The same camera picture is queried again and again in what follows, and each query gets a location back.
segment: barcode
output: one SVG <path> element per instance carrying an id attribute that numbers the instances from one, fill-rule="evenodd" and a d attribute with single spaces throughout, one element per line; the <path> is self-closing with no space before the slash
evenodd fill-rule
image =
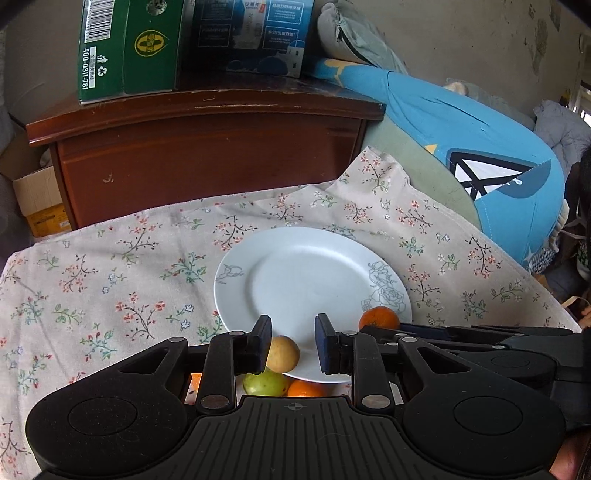
<path id="1" fill-rule="evenodd" d="M 114 7 L 115 0 L 88 1 L 84 43 L 108 40 L 111 37 Z"/>

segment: orange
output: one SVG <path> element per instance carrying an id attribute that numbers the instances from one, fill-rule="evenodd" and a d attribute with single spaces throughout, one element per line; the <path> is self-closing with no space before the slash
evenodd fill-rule
<path id="1" fill-rule="evenodd" d="M 324 385 L 303 380 L 294 380 L 287 391 L 287 397 L 324 397 Z"/>
<path id="2" fill-rule="evenodd" d="M 193 390 L 195 390 L 195 392 L 199 390 L 199 384 L 201 383 L 201 375 L 202 374 L 191 374 L 191 386 L 193 387 Z"/>
<path id="3" fill-rule="evenodd" d="M 366 325 L 397 330 L 400 328 L 400 319 L 396 312 L 388 307 L 376 307 L 368 310 L 361 316 L 359 330 Z"/>

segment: screw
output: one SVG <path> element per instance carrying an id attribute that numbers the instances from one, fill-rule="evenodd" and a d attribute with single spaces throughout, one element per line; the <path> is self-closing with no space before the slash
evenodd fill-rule
<path id="1" fill-rule="evenodd" d="M 363 398 L 361 403 L 372 410 L 381 410 L 382 408 L 389 407 L 390 399 L 383 395 L 367 395 Z"/>
<path id="2" fill-rule="evenodd" d="M 230 401 L 223 395 L 208 395 L 201 399 L 201 405 L 208 410 L 218 410 L 228 405 Z"/>

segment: white plate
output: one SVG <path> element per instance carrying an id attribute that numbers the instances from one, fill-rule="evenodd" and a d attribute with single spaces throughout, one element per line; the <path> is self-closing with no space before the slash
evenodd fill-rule
<path id="1" fill-rule="evenodd" d="M 320 370 L 314 319 L 326 313 L 335 331 L 358 330 L 364 311 L 385 305 L 411 323 L 411 305 L 400 278 L 379 256 L 336 233 L 314 228 L 277 228 L 255 233 L 230 250 L 216 273 L 217 311 L 228 330 L 250 332 L 260 315 L 273 335 L 300 347 L 287 375 L 339 383 L 348 375 Z"/>

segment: circular pad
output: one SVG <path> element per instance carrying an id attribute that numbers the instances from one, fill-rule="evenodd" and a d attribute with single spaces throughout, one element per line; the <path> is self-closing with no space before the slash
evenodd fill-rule
<path id="1" fill-rule="evenodd" d="M 523 421 L 515 404 L 496 397 L 468 398 L 456 405 L 453 414 L 462 427 L 481 435 L 504 435 Z"/>
<path id="2" fill-rule="evenodd" d="M 115 397 L 91 398 L 70 410 L 68 421 L 73 429 L 93 437 L 112 435 L 129 427 L 137 416 L 130 402 Z"/>

